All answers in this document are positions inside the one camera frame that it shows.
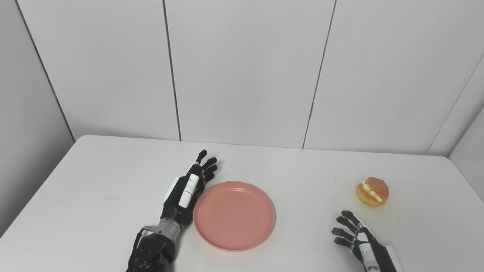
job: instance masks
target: white table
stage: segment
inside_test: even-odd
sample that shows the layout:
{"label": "white table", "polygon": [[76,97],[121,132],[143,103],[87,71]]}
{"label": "white table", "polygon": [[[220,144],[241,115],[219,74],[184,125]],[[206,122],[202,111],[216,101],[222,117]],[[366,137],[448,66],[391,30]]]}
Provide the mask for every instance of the white table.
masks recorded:
{"label": "white table", "polygon": [[[276,224],[244,252],[215,249],[188,227],[176,272],[363,272],[333,243],[343,209],[393,246],[405,272],[484,269],[484,203],[443,157],[84,136],[0,239],[0,271],[125,271],[136,233],[158,223],[171,182],[202,149],[219,158],[211,185],[258,186]],[[368,176],[387,182],[385,206],[356,198]]]}

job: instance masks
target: pastry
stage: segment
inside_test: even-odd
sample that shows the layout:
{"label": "pastry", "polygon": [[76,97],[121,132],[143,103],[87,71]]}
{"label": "pastry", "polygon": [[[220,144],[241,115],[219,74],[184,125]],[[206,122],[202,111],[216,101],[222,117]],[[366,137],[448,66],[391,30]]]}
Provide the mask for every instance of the pastry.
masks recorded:
{"label": "pastry", "polygon": [[384,180],[370,177],[358,184],[356,195],[363,203],[379,207],[387,202],[388,186]]}

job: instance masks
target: cream filling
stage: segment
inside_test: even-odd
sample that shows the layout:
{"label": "cream filling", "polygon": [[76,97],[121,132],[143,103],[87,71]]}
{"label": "cream filling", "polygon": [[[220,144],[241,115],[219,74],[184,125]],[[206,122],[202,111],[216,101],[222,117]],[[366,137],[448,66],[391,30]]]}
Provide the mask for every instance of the cream filling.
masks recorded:
{"label": "cream filling", "polygon": [[366,184],[366,181],[362,181],[363,184],[363,190],[365,190],[367,193],[369,193],[372,197],[374,197],[378,202],[383,202],[383,199],[371,189],[368,184]]}

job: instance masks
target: robotic arm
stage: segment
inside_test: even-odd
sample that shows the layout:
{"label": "robotic arm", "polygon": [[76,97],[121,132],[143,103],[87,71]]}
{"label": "robotic arm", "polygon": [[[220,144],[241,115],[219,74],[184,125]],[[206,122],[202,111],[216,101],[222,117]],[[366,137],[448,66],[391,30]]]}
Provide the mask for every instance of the robotic arm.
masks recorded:
{"label": "robotic arm", "polygon": [[[215,157],[200,165],[206,155],[207,151],[202,150],[186,175],[177,180],[163,204],[158,226],[144,226],[137,234],[126,272],[168,271],[175,259],[175,241],[192,222],[193,208],[217,170]],[[143,236],[145,231],[151,233]]]}
{"label": "robotic arm", "polygon": [[353,234],[335,227],[331,231],[338,236],[334,242],[351,249],[366,272],[402,272],[392,248],[380,244],[370,229],[352,212],[342,211],[336,221],[345,225]]}

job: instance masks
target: pink plate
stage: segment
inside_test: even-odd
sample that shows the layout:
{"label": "pink plate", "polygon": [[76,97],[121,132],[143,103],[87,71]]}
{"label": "pink plate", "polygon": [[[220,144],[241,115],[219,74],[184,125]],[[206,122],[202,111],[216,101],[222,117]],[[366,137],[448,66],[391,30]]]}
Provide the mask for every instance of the pink plate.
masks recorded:
{"label": "pink plate", "polygon": [[193,211],[200,236],[216,248],[247,250],[270,235],[275,222],[274,206],[259,188],[227,181],[207,189]]}

